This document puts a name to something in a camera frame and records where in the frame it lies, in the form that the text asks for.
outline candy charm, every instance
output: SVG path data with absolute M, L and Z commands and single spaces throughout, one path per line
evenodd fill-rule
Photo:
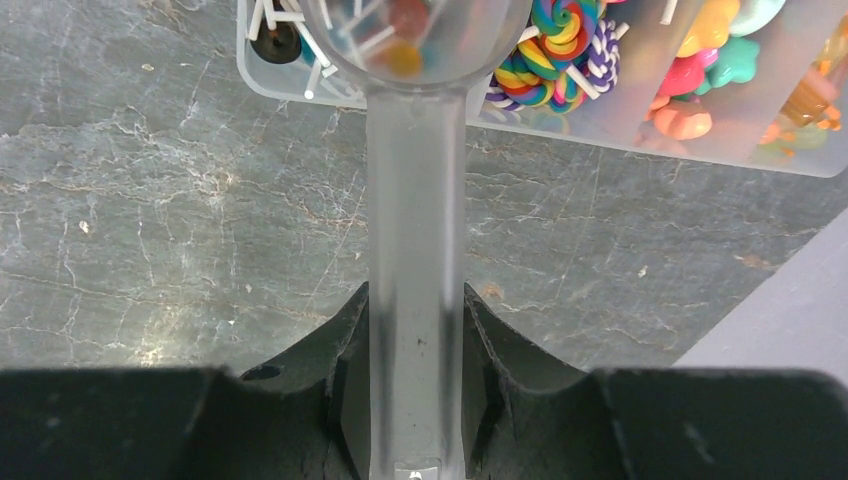
M 586 63 L 586 78 L 598 93 L 612 90 L 618 83 L 618 73 L 621 69 L 621 53 L 614 21 L 602 19 L 598 22 L 598 28 L 587 51 L 589 61 Z
M 719 49 L 718 60 L 707 68 L 704 83 L 695 91 L 703 95 L 728 83 L 747 83 L 757 74 L 760 45 L 747 38 L 732 37 Z
M 707 48 L 718 48 L 727 42 L 730 22 L 739 13 L 739 0 L 707 0 L 695 23 L 686 34 L 678 57 L 690 57 Z
M 530 18 L 542 33 L 541 50 L 562 71 L 589 46 L 598 25 L 598 2 L 533 0 Z
M 579 107 L 586 97 L 586 92 L 577 82 L 563 73 L 554 82 L 554 92 L 548 105 L 555 113 L 568 113 Z
M 786 0 L 741 0 L 739 14 L 730 23 L 730 34 L 744 37 L 766 26 L 783 8 Z
M 524 105 L 509 98 L 509 95 L 504 93 L 494 76 L 489 80 L 489 88 L 486 90 L 486 100 L 491 102 L 495 107 L 510 112 L 517 112 L 524 108 Z
M 504 93 L 522 105 L 544 105 L 554 93 L 553 83 L 534 75 L 518 53 L 504 60 L 495 70 L 495 78 Z
M 660 85 L 659 95 L 674 97 L 692 93 L 704 82 L 704 66 L 697 56 L 675 58 Z

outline frosted plastic rod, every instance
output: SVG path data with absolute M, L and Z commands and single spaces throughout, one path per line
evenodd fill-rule
M 302 13 L 297 12 L 274 12 L 274 20 L 280 23 L 303 23 L 304 18 Z
M 362 45 L 359 46 L 359 53 L 360 54 L 367 54 L 368 52 L 370 52 L 371 50 L 376 48 L 378 45 L 380 45 L 381 43 L 386 41 L 389 37 L 391 37 L 394 34 L 395 34 L 395 27 L 392 26 L 392 27 L 385 28 L 382 32 L 380 32 L 380 33 L 374 35 L 373 37 L 369 38 L 368 40 L 362 42 Z
M 353 20 L 339 27 L 339 33 L 345 35 L 350 33 L 354 28 L 356 28 L 357 25 L 362 23 L 364 19 L 366 19 L 369 15 L 377 11 L 377 9 L 383 5 L 383 1 L 384 0 L 372 0 L 372 2 L 369 3 L 367 7 L 362 9 L 362 12 L 359 14 L 358 17 L 353 17 Z
M 318 0 L 318 6 L 321 8 L 321 17 L 324 18 L 324 26 L 327 30 L 333 29 L 333 19 L 330 18 L 330 10 L 327 8 L 327 0 Z
M 303 96 L 306 97 L 307 100 L 315 98 L 315 87 L 318 86 L 318 76 L 320 74 L 321 62 L 315 60 L 312 62 L 312 71 L 309 72 L 309 80 L 306 82 L 306 91 L 303 92 Z

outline black plastic bracket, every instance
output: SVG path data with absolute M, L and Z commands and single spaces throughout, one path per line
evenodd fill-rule
M 848 478 L 848 395 L 824 375 L 587 374 L 468 286 L 464 313 L 469 478 Z M 239 380 L 220 369 L 9 371 L 0 392 L 0 478 L 368 478 L 367 285 Z

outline polymer clay lollipop charm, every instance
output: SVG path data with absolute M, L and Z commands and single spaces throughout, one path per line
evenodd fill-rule
M 660 85 L 658 95 L 674 97 L 692 93 L 704 82 L 704 65 L 700 58 L 675 58 Z
M 839 27 L 827 39 L 824 48 L 816 57 L 819 72 L 822 75 L 829 74 L 833 65 L 839 63 L 846 55 L 848 55 L 848 16 L 842 17 Z
M 730 34 L 744 37 L 763 28 L 783 8 L 786 0 L 740 0 L 739 13 L 730 23 Z
M 691 57 L 701 50 L 718 48 L 730 36 L 730 23 L 739 13 L 739 0 L 707 0 L 677 51 L 678 57 Z
M 760 55 L 757 42 L 731 37 L 718 52 L 716 61 L 707 67 L 704 83 L 695 90 L 696 95 L 703 95 L 728 83 L 748 83 L 757 74 L 757 58 Z
M 831 103 L 838 96 L 839 90 L 815 68 L 810 68 L 780 113 L 796 127 L 806 127 L 814 122 L 838 122 L 841 114 Z
M 713 119 L 695 102 L 672 100 L 654 113 L 654 127 L 675 140 L 703 137 L 713 128 Z

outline marble countertop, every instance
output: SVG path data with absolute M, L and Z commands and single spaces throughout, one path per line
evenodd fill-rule
M 235 2 L 13 0 L 0 25 L 0 366 L 243 370 L 365 280 L 364 116 L 249 90 Z M 670 365 L 848 206 L 844 175 L 468 149 L 472 285 L 579 367 Z

